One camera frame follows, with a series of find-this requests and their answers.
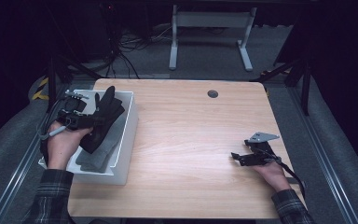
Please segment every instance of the metal rail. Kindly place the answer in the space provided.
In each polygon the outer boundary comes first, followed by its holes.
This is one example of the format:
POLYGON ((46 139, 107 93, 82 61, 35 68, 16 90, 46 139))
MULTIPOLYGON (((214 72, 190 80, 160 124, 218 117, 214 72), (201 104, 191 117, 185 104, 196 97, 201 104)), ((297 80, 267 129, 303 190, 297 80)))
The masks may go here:
POLYGON ((324 172, 324 176, 331 189, 331 192, 333 193, 333 196, 336 199, 337 205, 342 213, 342 216, 344 217, 346 223, 358 223, 358 217, 356 216, 352 208, 351 202, 348 199, 344 188, 342 187, 342 183, 336 171, 334 170, 331 161, 328 159, 328 156, 324 150, 324 146, 322 145, 318 134, 313 128, 313 125, 310 122, 310 118, 305 116, 302 111, 298 92, 296 92, 295 88, 287 88, 287 90, 292 101, 295 103, 297 113, 301 117, 302 122, 306 127, 308 134, 310 135, 316 159, 318 160, 322 171, 324 172))
MULTIPOLYGON (((69 84, 63 84, 57 95, 63 96, 65 90, 69 88, 69 84)), ((48 114, 46 114, 41 123, 44 123, 48 119, 48 114)), ((37 133, 34 135, 31 144, 28 146, 27 150, 24 153, 19 165, 17 166, 16 171, 10 178, 7 187, 0 198, 0 223, 3 222, 3 219, 7 213, 8 208, 14 200, 17 192, 19 191, 22 181, 27 176, 28 171, 31 168, 31 165, 34 161, 36 154, 39 153, 39 136, 37 133)))

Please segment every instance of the white stand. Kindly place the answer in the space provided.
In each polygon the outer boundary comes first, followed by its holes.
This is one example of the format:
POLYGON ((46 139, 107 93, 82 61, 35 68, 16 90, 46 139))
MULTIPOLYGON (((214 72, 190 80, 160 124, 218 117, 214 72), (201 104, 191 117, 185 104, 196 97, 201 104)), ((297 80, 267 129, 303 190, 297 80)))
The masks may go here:
POLYGON ((250 12, 188 12, 177 11, 177 6, 173 6, 172 12, 172 46, 170 57, 170 69, 176 69, 178 52, 177 28, 182 27, 231 27, 243 28, 245 30, 242 40, 238 40, 243 64, 246 71, 252 71, 253 67, 246 51, 246 42, 251 33, 255 19, 256 7, 250 12))

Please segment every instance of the dark background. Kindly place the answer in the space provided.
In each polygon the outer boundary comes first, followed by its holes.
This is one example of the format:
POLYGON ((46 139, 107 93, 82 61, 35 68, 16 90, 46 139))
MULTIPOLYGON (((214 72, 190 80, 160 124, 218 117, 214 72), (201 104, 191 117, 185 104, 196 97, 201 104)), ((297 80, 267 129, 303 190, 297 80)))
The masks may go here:
MULTIPOLYGON (((171 6, 115 7, 120 26, 144 38, 171 20, 171 6)), ((304 8, 260 7, 255 25, 296 23, 277 62, 309 54, 312 75, 358 155, 358 1, 304 8)), ((28 90, 51 55, 83 63, 103 58, 108 49, 98 3, 0 0, 0 128, 29 104, 28 90)))

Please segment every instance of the metal bracket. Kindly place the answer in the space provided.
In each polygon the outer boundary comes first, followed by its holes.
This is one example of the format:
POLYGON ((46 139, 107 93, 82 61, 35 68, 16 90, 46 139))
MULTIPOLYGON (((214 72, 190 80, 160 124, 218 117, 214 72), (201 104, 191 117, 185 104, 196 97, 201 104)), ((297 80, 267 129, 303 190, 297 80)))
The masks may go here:
POLYGON ((255 133, 248 142, 250 143, 262 143, 267 142, 272 139, 279 138, 279 135, 270 134, 270 133, 255 133))
POLYGON ((70 92, 69 90, 65 92, 65 95, 66 95, 66 96, 73 97, 73 98, 76 98, 76 99, 81 99, 81 98, 89 99, 88 96, 85 96, 85 95, 76 93, 76 92, 74 92, 74 91, 73 91, 73 92, 70 92))

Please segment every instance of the hand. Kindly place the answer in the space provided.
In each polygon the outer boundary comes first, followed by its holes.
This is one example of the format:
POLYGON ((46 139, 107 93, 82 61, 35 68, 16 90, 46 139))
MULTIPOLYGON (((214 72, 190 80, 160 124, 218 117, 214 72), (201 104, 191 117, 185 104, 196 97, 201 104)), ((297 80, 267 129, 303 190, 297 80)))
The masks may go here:
POLYGON ((291 189, 284 175, 283 168, 276 161, 265 165, 252 166, 252 168, 260 173, 275 191, 279 192, 284 189, 291 189))
MULTIPOLYGON (((49 132, 60 128, 62 125, 54 121, 49 127, 49 132)), ((80 140, 90 133, 92 128, 71 131, 63 130, 48 139, 48 169, 66 170, 68 161, 75 154, 80 140)))

